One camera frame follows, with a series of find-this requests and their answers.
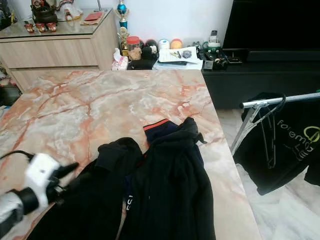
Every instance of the clothes rack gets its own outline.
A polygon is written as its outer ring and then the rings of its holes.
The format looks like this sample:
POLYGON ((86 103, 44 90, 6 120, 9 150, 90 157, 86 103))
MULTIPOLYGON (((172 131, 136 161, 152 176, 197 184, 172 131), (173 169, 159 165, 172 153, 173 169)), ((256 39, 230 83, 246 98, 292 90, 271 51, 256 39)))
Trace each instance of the clothes rack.
MULTIPOLYGON (((303 100, 314 100, 320 99, 320 92, 319 93, 310 93, 310 94, 303 94, 303 95, 296 95, 296 96, 288 96, 285 99, 286 103, 290 102, 297 102, 303 100)), ((247 136, 247 134, 255 127, 257 124, 262 122, 265 117, 261 117, 260 119, 254 122, 257 114, 259 113, 260 109, 266 108, 270 105, 279 104, 283 101, 282 97, 271 98, 271 99, 262 99, 262 100, 255 100, 250 102, 241 103, 240 107, 242 109, 249 109, 248 113, 240 127, 239 132, 237 133, 232 146, 231 146, 231 153, 232 155, 235 154, 236 150, 240 146, 243 139, 247 136)))

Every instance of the black screen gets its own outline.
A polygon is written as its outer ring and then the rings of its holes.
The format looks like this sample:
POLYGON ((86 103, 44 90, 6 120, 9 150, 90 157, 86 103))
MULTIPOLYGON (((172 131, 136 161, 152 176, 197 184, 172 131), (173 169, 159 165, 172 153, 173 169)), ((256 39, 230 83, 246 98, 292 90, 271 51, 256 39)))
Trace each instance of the black screen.
POLYGON ((235 0, 224 49, 320 49, 316 0, 235 0))

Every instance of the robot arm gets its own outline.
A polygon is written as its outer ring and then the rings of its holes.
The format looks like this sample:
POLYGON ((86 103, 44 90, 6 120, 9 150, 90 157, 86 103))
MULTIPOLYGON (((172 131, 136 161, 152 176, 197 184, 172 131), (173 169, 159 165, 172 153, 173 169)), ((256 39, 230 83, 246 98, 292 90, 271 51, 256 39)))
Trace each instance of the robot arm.
POLYGON ((30 164, 25 171, 25 188, 21 191, 13 189, 0 196, 0 239, 22 221, 24 215, 38 208, 47 208, 54 202, 64 191, 59 186, 59 179, 74 171, 79 165, 76 162, 61 166, 47 154, 32 155, 23 151, 11 152, 0 160, 12 153, 27 155, 30 164))

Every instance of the wooden cabinet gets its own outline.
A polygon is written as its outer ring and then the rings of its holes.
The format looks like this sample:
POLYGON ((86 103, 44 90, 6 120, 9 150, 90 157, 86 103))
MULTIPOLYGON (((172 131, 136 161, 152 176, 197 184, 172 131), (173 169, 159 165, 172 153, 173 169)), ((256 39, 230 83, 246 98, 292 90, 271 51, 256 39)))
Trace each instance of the wooden cabinet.
MULTIPOLYGON (((92 11, 84 9, 82 18, 92 11)), ((59 22, 55 33, 32 35, 23 22, 0 32, 0 60, 22 92, 34 87, 35 78, 52 71, 111 70, 118 47, 112 9, 98 25, 81 22, 59 22)))

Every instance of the white wall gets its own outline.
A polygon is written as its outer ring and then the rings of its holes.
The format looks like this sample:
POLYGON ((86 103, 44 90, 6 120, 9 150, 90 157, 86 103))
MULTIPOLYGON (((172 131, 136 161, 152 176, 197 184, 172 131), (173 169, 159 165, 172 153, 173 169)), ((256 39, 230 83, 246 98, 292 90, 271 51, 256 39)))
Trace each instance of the white wall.
MULTIPOLYGON (((31 14, 29 0, 11 0, 23 18, 31 14)), ((81 8, 97 8, 96 0, 77 0, 81 8)), ((119 0, 100 0, 103 7, 116 8, 119 0)), ((223 42, 233 0, 125 0, 130 9, 128 31, 142 40, 180 38, 184 44, 207 41, 218 30, 223 42)))

